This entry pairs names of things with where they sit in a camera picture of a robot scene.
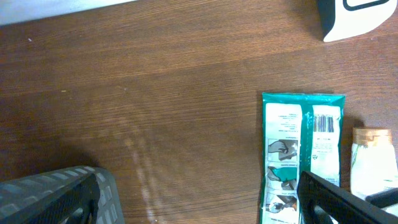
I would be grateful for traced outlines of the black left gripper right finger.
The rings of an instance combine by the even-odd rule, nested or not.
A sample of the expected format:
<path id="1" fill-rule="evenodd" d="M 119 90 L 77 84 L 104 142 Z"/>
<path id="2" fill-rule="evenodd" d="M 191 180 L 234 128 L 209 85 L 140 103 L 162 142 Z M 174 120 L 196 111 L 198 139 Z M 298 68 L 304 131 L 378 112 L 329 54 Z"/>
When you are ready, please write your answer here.
<path id="1" fill-rule="evenodd" d="M 306 223 L 397 223 L 397 216 L 303 171 L 297 187 L 301 220 Z"/>

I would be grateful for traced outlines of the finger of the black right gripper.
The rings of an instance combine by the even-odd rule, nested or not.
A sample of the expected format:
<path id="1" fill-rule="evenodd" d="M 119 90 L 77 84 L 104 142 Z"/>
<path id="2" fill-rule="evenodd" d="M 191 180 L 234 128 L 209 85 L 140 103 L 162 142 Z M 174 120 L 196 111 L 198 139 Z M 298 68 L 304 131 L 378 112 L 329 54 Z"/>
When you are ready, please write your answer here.
<path id="1" fill-rule="evenodd" d="M 365 201 L 378 208 L 386 208 L 392 205 L 397 205 L 397 195 L 397 188 L 393 188 L 369 195 L 365 198 Z"/>

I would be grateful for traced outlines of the green wipes packet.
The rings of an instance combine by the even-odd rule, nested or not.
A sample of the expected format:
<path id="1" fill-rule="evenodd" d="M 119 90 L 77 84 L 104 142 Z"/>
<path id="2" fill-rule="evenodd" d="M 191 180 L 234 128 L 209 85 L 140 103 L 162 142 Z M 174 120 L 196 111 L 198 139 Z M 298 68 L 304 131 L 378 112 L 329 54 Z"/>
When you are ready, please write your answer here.
<path id="1" fill-rule="evenodd" d="M 303 223 L 297 186 L 303 171 L 340 185 L 344 95 L 262 94 L 260 223 Z"/>

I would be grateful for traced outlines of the white cream tube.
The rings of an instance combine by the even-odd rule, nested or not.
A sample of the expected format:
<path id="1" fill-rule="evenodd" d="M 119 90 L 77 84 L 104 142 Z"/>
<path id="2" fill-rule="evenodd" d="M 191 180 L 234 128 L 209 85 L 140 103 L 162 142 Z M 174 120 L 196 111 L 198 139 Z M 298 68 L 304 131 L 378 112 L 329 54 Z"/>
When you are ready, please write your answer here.
<path id="1" fill-rule="evenodd" d="M 397 161 L 391 130 L 353 129 L 350 174 L 351 193 L 362 200 L 397 188 Z"/>

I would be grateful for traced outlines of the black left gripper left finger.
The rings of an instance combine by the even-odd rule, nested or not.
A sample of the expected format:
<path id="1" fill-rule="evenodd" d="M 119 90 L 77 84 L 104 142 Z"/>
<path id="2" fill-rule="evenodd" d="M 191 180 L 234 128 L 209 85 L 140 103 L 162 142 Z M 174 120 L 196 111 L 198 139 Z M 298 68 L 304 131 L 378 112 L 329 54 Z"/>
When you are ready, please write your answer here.
<path id="1" fill-rule="evenodd" d="M 94 174 L 1 183 L 1 223 L 96 223 L 100 187 Z"/>

